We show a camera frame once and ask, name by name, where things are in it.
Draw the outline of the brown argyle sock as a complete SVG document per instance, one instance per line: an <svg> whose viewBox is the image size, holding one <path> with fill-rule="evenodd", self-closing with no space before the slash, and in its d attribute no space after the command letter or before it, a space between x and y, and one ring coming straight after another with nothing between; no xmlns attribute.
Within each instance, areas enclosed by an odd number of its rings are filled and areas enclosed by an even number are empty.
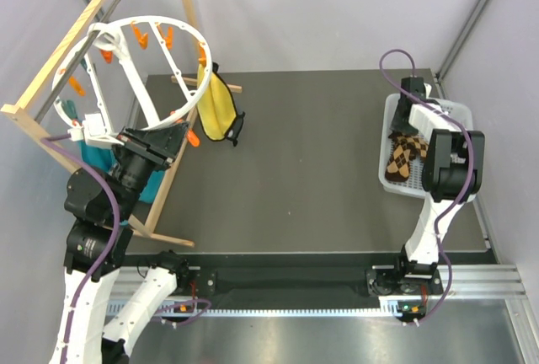
<svg viewBox="0 0 539 364"><path fill-rule="evenodd" d="M393 150L388 159L385 178L392 182L406 182L411 175L411 163L419 158L424 162L429 150L429 143L421 136L409 136L393 133L388 137Z"/></svg>

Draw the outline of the white round clip hanger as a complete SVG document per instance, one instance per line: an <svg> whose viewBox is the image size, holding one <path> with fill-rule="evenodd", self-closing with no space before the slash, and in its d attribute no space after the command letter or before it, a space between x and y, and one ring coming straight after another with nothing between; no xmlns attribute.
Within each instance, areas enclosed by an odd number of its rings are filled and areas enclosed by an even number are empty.
<svg viewBox="0 0 539 364"><path fill-rule="evenodd" d="M155 105L152 102L152 99L147 92L144 83L141 80L141 76L136 69L135 63L133 62L127 39L123 33L123 29L125 27L135 27L139 24L147 24L151 28L152 33L157 39L159 49L163 53L173 75L177 79L180 93L185 98L184 105L174 110L170 116L164 119L158 116ZM159 27L162 24L166 24L173 29L178 29L180 31L190 34L195 39L197 47L199 42L202 42L205 45L207 65L206 67L202 67L201 81L196 84L195 89L189 89L187 83L183 80L183 73L174 61L170 50L167 48L165 38L162 36L159 30ZM185 117L193 108L195 108L200 98L206 91L206 88L211 78L211 70L213 63L211 49L201 32L199 32L195 27L191 26L190 24L185 23L184 21L164 16L144 15L119 19L110 23L93 23L90 24L90 26L88 27L88 33L90 35L92 33L96 34L95 40L92 43L93 47L99 50L110 51L112 55L118 59L119 64L127 78L127 81L130 84L134 95L136 96L136 100L141 106L141 110L143 111L143 114L146 118L146 130L160 129L177 123L180 119ZM60 80L67 75L68 67L71 64L78 65L79 61L76 59L76 57L81 55L83 57L83 60L85 61L86 72L89 75L89 80L97 100L98 111L96 113L100 113L103 116L105 125L110 129L112 135L116 137L117 132L115 131L109 116L109 111L107 109L107 105L105 103L104 96L100 87L97 70L93 66L90 55L86 50L83 49L83 45L85 43L85 39L80 40L67 53L66 58L61 61L60 65L56 68L54 72L51 87L53 89L57 89L60 87ZM62 100L59 95L55 96L53 106L58 116L67 125L68 130L72 128L75 124L81 123L83 121L77 120L67 115L67 113L62 107Z"/></svg>

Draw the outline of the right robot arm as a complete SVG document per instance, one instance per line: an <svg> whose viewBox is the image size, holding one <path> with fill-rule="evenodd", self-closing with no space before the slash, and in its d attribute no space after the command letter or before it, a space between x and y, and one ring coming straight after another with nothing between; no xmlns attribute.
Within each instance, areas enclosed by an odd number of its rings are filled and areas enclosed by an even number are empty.
<svg viewBox="0 0 539 364"><path fill-rule="evenodd" d="M424 205L392 273L395 287L410 293L432 280L451 220L481 187L485 135L446 113L429 98L424 80L411 76L401 80L389 139L386 179L403 182L414 160L423 164Z"/></svg>

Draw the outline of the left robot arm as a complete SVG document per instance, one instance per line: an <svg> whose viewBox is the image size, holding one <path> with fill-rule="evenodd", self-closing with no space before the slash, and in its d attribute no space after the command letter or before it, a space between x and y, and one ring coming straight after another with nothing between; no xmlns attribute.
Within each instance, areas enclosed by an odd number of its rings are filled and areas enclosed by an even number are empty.
<svg viewBox="0 0 539 364"><path fill-rule="evenodd" d="M178 157L188 131L187 122L123 129L113 138L115 164L109 171L57 146L56 136L43 139L80 166L67 182L64 202L75 221L66 241L65 295L52 363L127 363L164 300L189 288L187 259L173 251L154 254L131 299L114 319L105 319L133 234L126 222L152 174L169 169Z"/></svg>

